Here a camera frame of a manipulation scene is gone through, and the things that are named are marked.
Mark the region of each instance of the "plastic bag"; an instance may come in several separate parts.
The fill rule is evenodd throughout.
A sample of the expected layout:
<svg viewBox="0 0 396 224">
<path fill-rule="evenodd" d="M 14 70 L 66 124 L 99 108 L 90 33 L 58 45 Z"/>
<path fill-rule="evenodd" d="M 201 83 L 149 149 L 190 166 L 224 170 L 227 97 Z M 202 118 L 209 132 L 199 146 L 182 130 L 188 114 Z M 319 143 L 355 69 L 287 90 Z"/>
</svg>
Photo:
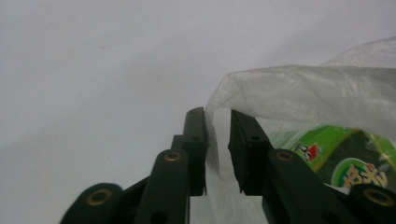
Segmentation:
<svg viewBox="0 0 396 224">
<path fill-rule="evenodd" d="M 256 117 L 275 147 L 293 147 L 322 124 L 359 128 L 396 146 L 395 68 L 393 37 L 320 67 L 287 65 L 227 75 L 206 105 L 214 141 L 207 156 L 207 189 L 217 223 L 266 223 L 261 197 L 238 192 L 227 149 L 230 109 Z"/>
</svg>

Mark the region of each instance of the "white plastic bag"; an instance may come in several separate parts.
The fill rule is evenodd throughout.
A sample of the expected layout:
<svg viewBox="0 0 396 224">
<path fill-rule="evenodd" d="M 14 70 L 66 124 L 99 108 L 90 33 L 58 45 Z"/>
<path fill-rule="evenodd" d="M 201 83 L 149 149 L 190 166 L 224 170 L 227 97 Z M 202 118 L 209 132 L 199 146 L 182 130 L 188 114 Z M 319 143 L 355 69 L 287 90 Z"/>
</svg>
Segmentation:
<svg viewBox="0 0 396 224">
<path fill-rule="evenodd" d="M 206 105 L 214 128 L 207 188 L 217 223 L 266 223 L 261 197 L 239 194 L 233 176 L 227 149 L 230 109 L 256 117 L 275 147 L 290 147 L 319 124 L 363 129 L 396 146 L 395 68 L 393 37 L 354 48 L 320 67 L 287 65 L 227 75 Z"/>
</svg>

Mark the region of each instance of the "white background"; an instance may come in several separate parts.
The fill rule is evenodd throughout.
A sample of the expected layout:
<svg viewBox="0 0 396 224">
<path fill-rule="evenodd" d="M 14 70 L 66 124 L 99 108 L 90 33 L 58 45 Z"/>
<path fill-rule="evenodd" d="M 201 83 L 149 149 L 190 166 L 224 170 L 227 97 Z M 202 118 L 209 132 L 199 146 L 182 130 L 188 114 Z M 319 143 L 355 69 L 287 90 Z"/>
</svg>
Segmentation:
<svg viewBox="0 0 396 224">
<path fill-rule="evenodd" d="M 0 223 L 146 177 L 225 74 L 318 65 L 395 24 L 393 0 L 0 1 Z"/>
</svg>

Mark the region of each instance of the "green snack package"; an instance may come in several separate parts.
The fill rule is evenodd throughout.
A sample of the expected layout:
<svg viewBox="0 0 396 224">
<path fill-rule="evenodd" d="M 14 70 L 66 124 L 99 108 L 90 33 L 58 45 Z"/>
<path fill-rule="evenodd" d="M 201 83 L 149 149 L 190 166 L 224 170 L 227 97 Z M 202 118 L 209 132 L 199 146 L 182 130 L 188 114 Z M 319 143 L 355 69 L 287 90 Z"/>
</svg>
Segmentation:
<svg viewBox="0 0 396 224">
<path fill-rule="evenodd" d="M 340 188 L 375 184 L 396 192 L 396 149 L 380 136 L 322 126 L 306 133 L 290 150 L 326 184 Z"/>
</svg>

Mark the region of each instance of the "cartoon character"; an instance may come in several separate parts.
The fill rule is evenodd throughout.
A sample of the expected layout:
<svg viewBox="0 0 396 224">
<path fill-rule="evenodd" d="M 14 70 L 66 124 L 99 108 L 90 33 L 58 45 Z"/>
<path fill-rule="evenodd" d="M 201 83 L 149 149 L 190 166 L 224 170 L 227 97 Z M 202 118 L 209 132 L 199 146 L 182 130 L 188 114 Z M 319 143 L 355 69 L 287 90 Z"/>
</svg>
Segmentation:
<svg viewBox="0 0 396 224">
<path fill-rule="evenodd" d="M 311 147 L 309 146 L 301 146 L 298 145 L 294 151 L 300 150 L 304 153 L 304 157 L 306 161 L 313 161 L 315 158 L 320 156 L 322 152 L 322 148 L 318 147 L 317 144 L 312 145 Z"/>
</svg>

